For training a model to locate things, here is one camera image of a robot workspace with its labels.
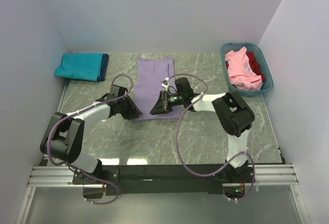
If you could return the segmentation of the purple t shirt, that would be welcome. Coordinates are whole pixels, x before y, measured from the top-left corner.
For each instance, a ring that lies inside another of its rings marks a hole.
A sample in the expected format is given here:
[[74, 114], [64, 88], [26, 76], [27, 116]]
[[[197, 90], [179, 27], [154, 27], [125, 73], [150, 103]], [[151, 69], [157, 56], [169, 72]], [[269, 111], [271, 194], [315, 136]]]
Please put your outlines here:
[[162, 82], [170, 76], [175, 75], [174, 58], [172, 56], [163, 59], [144, 59], [137, 58], [138, 65], [138, 83], [134, 86], [134, 103], [142, 112], [142, 116], [137, 121], [155, 120], [155, 119], [178, 119], [180, 117], [180, 108], [173, 107], [173, 111], [164, 115], [152, 115], [151, 109], [158, 101], [160, 91], [164, 90]]

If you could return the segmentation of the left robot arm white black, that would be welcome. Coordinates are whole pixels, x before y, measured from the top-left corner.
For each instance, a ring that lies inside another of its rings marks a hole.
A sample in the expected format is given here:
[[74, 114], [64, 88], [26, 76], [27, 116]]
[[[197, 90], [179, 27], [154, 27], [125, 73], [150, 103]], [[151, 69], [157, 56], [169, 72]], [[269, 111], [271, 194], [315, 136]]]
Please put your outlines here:
[[102, 162], [83, 151], [84, 133], [98, 122], [117, 114], [126, 120], [142, 116], [142, 112], [128, 95], [128, 89], [114, 85], [109, 93], [82, 110], [67, 114], [54, 113], [40, 144], [40, 151], [47, 154], [50, 143], [53, 158], [84, 171], [85, 179], [96, 184], [104, 179], [105, 173]]

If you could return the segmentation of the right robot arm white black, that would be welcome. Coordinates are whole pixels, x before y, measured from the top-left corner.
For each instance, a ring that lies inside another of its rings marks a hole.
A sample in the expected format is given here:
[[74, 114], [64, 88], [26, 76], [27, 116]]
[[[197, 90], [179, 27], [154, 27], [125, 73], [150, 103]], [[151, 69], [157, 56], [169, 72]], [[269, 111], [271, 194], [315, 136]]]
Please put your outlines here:
[[175, 80], [176, 92], [170, 93], [169, 78], [161, 84], [164, 90], [160, 91], [159, 98], [151, 109], [151, 115], [168, 114], [174, 106], [184, 106], [187, 111], [210, 111], [215, 112], [222, 128], [228, 135], [228, 154], [226, 163], [218, 170], [200, 174], [192, 171], [183, 161], [176, 145], [177, 155], [182, 166], [191, 174], [198, 177], [211, 177], [224, 174], [231, 182], [238, 182], [248, 172], [248, 162], [252, 161], [247, 154], [247, 139], [249, 130], [255, 120], [255, 115], [244, 99], [236, 91], [223, 94], [207, 95], [196, 94], [190, 86], [187, 78]]

